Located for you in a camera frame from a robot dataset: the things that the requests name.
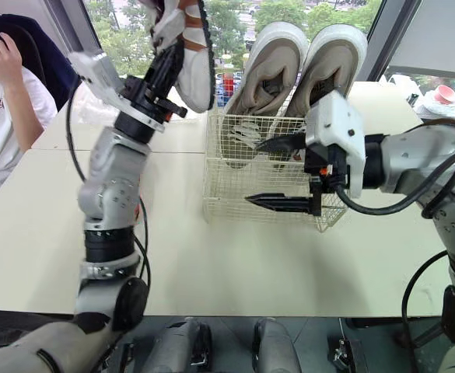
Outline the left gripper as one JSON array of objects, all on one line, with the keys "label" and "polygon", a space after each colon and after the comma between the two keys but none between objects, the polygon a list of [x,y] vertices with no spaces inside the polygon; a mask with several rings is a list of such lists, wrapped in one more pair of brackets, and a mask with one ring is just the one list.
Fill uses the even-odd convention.
[{"label": "left gripper", "polygon": [[121,95],[131,106],[155,121],[169,121],[173,114],[185,118],[187,109],[168,99],[184,63],[184,41],[162,50],[153,59],[144,78],[123,78]]}]

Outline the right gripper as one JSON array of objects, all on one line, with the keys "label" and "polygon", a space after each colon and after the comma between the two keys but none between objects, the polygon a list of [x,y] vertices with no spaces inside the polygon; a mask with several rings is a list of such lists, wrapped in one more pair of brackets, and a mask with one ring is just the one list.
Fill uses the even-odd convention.
[{"label": "right gripper", "polygon": [[[269,138],[255,146],[256,152],[293,152],[306,147],[306,134],[296,132]],[[288,197],[284,193],[258,193],[245,200],[271,211],[322,214],[322,195],[347,186],[346,153],[338,145],[312,144],[306,148],[304,172],[309,174],[311,197]]]}]

